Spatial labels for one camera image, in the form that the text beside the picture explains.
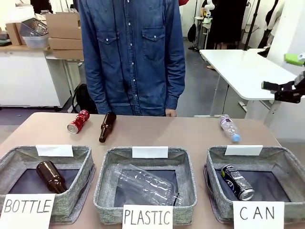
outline sign reading bottle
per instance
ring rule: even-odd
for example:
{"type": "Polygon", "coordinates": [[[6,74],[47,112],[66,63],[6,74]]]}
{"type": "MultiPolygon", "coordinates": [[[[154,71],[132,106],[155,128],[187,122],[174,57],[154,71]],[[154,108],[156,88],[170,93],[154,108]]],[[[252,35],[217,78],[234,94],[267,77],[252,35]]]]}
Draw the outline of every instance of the sign reading bottle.
{"type": "Polygon", "coordinates": [[[284,202],[233,201],[234,229],[284,229],[284,202]]]}
{"type": "Polygon", "coordinates": [[[48,229],[55,194],[7,194],[0,228],[48,229]]]}
{"type": "Polygon", "coordinates": [[[173,229],[173,207],[124,205],[122,229],[173,229]]]}

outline floor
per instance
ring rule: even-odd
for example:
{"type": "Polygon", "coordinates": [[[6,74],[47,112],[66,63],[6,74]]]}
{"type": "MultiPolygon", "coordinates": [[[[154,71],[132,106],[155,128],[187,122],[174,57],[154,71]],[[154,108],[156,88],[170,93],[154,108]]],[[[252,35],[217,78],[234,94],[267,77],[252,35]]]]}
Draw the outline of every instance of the floor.
{"type": "MultiPolygon", "coordinates": [[[[208,115],[213,101],[213,95],[218,80],[217,72],[208,70],[207,62],[204,62],[199,53],[188,50],[191,45],[184,42],[186,75],[185,91],[181,95],[177,114],[180,117],[193,117],[194,115],[208,115]]],[[[85,82],[83,66],[80,67],[81,81],[85,82]]],[[[231,89],[227,91],[223,84],[220,93],[227,93],[224,107],[220,111],[229,114],[232,118],[244,118],[245,111],[238,104],[242,99],[231,89]]],[[[71,105],[71,99],[66,103],[61,112],[67,112],[71,105]]],[[[3,108],[0,110],[0,144],[31,114],[34,112],[55,112],[52,108],[3,108]]],[[[292,151],[302,153],[305,144],[286,144],[292,151]]]]}

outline plastic bottle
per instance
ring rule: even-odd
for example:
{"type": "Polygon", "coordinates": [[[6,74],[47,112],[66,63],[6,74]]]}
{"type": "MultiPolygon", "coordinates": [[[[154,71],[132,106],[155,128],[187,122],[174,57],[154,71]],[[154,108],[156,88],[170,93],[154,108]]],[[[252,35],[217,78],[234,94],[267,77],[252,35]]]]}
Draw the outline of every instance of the plastic bottle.
{"type": "Polygon", "coordinates": [[[127,200],[137,205],[180,206],[175,185],[131,164],[117,164],[113,180],[122,188],[127,200]]]}
{"type": "Polygon", "coordinates": [[[60,194],[67,191],[65,179],[60,175],[53,162],[40,162],[36,167],[36,172],[50,192],[60,194]]]}
{"type": "Polygon", "coordinates": [[[222,127],[226,135],[232,139],[233,142],[240,141],[238,129],[227,114],[220,116],[220,126],[222,127]]]}
{"type": "Polygon", "coordinates": [[[108,135],[111,133],[115,120],[116,115],[114,112],[108,112],[106,114],[104,121],[101,125],[101,135],[99,139],[101,143],[104,143],[108,135]]]}

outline green object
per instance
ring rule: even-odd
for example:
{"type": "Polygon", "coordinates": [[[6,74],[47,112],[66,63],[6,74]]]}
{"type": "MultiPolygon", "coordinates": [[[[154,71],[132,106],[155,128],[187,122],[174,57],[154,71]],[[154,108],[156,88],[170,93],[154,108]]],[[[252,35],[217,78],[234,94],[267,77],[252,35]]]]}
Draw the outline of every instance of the green object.
{"type": "Polygon", "coordinates": [[[293,65],[297,65],[297,66],[303,66],[304,65],[304,61],[300,61],[298,59],[298,54],[287,53],[287,54],[284,55],[284,60],[287,63],[293,64],[293,65]]]}

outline cardboard box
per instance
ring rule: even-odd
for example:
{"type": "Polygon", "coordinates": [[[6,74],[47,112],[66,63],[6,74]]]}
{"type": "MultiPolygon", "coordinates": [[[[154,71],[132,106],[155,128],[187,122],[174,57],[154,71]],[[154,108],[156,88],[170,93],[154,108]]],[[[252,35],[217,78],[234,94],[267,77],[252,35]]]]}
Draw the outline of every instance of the cardboard box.
{"type": "Polygon", "coordinates": [[[22,44],[22,45],[26,45],[24,39],[23,39],[22,36],[20,35],[21,22],[17,22],[17,23],[16,23],[16,27],[17,27],[18,36],[19,36],[19,38],[20,38],[21,44],[22,44]]]}
{"type": "Polygon", "coordinates": [[[12,45],[22,45],[19,33],[16,27],[15,23],[7,23],[6,25],[6,30],[10,36],[10,40],[12,45]]]}
{"type": "Polygon", "coordinates": [[[51,49],[82,50],[82,40],[49,38],[51,49]]]}
{"type": "Polygon", "coordinates": [[[81,19],[79,13],[57,12],[46,14],[50,37],[81,39],[81,19]]]}
{"type": "Polygon", "coordinates": [[[82,50],[53,50],[53,54],[58,59],[65,60],[83,60],[82,50]]]}

